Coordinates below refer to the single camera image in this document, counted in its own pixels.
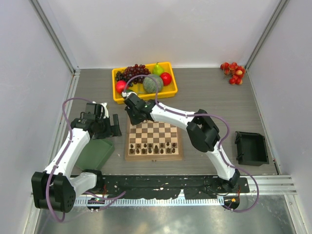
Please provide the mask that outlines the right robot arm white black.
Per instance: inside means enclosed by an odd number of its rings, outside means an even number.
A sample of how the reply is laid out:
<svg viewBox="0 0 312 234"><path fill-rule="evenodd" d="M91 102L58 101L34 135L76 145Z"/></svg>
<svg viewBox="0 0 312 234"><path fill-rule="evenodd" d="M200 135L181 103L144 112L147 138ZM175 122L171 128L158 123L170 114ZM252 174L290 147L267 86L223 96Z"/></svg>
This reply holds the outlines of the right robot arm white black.
<svg viewBox="0 0 312 234"><path fill-rule="evenodd" d="M223 187L231 190L237 187L240 172L228 159L219 135L219 128L211 115L200 109L197 112L178 110L157 100L144 101L134 92L123 92L125 110L132 125L145 120L164 122L188 133L192 146L205 153L214 165Z"/></svg>

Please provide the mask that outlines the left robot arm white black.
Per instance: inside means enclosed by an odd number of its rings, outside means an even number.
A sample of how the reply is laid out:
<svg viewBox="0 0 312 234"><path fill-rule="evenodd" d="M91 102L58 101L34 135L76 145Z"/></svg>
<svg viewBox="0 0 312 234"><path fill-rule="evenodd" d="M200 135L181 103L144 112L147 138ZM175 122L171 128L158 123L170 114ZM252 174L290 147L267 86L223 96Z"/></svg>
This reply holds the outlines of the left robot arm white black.
<svg viewBox="0 0 312 234"><path fill-rule="evenodd" d="M44 169L31 178L35 207L68 213L78 196L88 190L101 190L104 186L102 173L84 169L71 178L71 172L84 147L92 139L119 137L118 115L110 119L107 103L88 102L85 111L69 123L69 132L61 149Z"/></svg>

